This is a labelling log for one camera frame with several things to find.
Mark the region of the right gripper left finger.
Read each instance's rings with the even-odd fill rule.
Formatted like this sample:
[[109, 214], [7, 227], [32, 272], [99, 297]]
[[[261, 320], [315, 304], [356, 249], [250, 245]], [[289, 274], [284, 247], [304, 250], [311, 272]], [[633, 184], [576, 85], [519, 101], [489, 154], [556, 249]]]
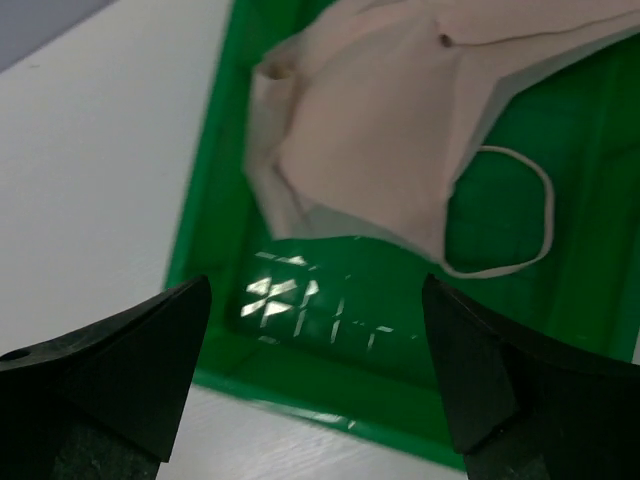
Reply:
[[72, 425], [169, 460], [212, 302], [199, 276], [1, 356], [1, 460], [50, 463]]

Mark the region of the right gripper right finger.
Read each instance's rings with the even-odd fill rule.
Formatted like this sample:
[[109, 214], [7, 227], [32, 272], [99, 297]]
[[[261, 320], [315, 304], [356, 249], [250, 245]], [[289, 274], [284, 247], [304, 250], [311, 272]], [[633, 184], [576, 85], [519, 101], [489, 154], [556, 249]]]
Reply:
[[433, 275], [422, 303], [457, 452], [476, 453], [511, 432], [540, 450], [638, 447], [638, 366], [525, 327]]

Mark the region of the pink bra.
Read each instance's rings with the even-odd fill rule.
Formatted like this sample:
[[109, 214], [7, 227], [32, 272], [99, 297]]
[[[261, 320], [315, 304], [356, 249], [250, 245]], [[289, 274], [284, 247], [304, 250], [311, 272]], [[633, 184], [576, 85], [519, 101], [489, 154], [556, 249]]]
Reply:
[[448, 267], [448, 205], [511, 99], [639, 30], [635, 1], [338, 1], [254, 68], [245, 168], [278, 239]]

